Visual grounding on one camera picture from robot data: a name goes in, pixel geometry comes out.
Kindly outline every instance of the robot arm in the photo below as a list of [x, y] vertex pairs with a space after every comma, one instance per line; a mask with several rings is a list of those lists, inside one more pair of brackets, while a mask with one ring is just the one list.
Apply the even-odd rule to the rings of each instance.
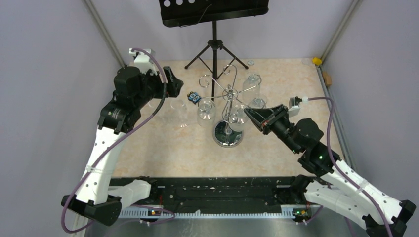
[[[300, 101], [298, 98], [290, 100], [292, 115], [298, 113]], [[284, 105], [269, 109], [245, 108], [244, 110], [263, 134], [273, 132], [292, 152], [303, 153], [298, 159], [303, 168], [343, 192], [342, 194], [330, 190], [317, 181], [299, 175], [293, 182], [292, 189], [301, 200], [323, 205], [351, 219], [367, 230], [371, 237], [386, 236], [383, 218], [373, 202], [364, 194], [365, 191], [378, 203], [393, 236], [403, 235], [406, 223], [416, 206], [409, 200], [399, 201], [386, 195], [352, 170], [338, 154], [332, 151], [336, 165], [360, 188], [350, 184], [332, 163], [327, 146], [320, 142], [323, 132], [312, 119], [305, 118], [294, 125], [289, 121], [289, 110]]]
[[[134, 129], [140, 119], [140, 109], [153, 98], [163, 97], [164, 85], [154, 64], [144, 53], [134, 52], [135, 67], [118, 70], [114, 78], [112, 100], [100, 112], [96, 140], [83, 176], [90, 172], [70, 200], [68, 208], [81, 216], [112, 225], [125, 207], [149, 197], [151, 181], [139, 178], [130, 184], [108, 191], [119, 153], [126, 140], [111, 149], [94, 166], [98, 157], [121, 137]], [[183, 82], [177, 79], [170, 67], [163, 67], [168, 83], [166, 97], [177, 97]], [[69, 195], [63, 197], [64, 206]]]

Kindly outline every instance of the glass base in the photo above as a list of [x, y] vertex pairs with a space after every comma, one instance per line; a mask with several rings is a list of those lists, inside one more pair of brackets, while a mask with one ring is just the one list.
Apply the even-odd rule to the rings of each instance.
[[226, 121], [220, 121], [212, 131], [212, 137], [218, 145], [230, 148], [237, 146], [243, 140], [243, 132], [236, 132]]

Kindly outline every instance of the gray floor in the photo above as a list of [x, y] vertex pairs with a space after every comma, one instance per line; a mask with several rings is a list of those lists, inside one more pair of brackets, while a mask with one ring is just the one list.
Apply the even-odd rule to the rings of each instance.
[[[120, 219], [114, 226], [126, 221]], [[352, 223], [357, 237], [367, 234]], [[112, 227], [93, 225], [85, 237], [103, 237]], [[173, 220], [147, 227], [128, 223], [113, 230], [109, 237], [350, 237], [342, 216], [324, 209], [308, 226], [295, 225], [289, 219], [189, 219]]]

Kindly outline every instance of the black metal pole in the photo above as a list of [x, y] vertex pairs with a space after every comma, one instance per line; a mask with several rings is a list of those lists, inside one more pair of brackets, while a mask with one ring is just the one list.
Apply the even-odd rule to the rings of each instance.
[[[212, 40], [215, 42], [217, 42], [217, 22], [213, 21], [212, 22]], [[218, 71], [217, 71], [217, 50], [218, 48], [213, 47], [212, 48], [212, 53], [213, 53], [213, 58], [212, 58], [212, 78], [217, 79], [218, 76]], [[212, 90], [211, 90], [211, 97], [214, 97], [215, 95], [215, 82], [212, 81]]]

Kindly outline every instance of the tripod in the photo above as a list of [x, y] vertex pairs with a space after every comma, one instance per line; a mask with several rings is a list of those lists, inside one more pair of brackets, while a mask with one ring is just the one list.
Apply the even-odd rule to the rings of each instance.
[[[201, 55], [209, 48], [212, 48], [212, 53], [213, 53], [213, 62], [212, 62], [212, 70], [211, 68], [201, 59]], [[237, 58], [230, 50], [228, 50], [223, 42], [221, 40], [217, 40], [217, 21], [213, 21], [212, 22], [212, 40], [208, 41], [208, 45], [200, 52], [198, 53], [198, 55], [192, 59], [191, 62], [188, 63], [188, 65], [185, 66], [185, 69], [188, 69], [189, 66], [195, 62], [195, 60], [199, 59], [208, 69], [209, 71], [212, 73], [212, 77], [215, 80], [218, 80], [218, 78], [223, 74], [223, 72], [221, 72], [220, 75], [218, 75], [218, 71], [217, 71], [217, 50], [220, 49], [224, 49], [228, 54], [230, 54], [233, 57], [233, 60], [231, 60], [231, 63], [233, 63], [234, 60], [237, 60], [237, 62], [239, 62], [241, 65], [243, 65], [243, 67], [245, 69], [249, 69], [249, 67], [247, 65], [245, 65], [239, 58]], [[214, 81], [212, 81], [212, 90], [211, 90], [211, 97], [214, 97], [214, 93], [215, 93], [215, 83]]]

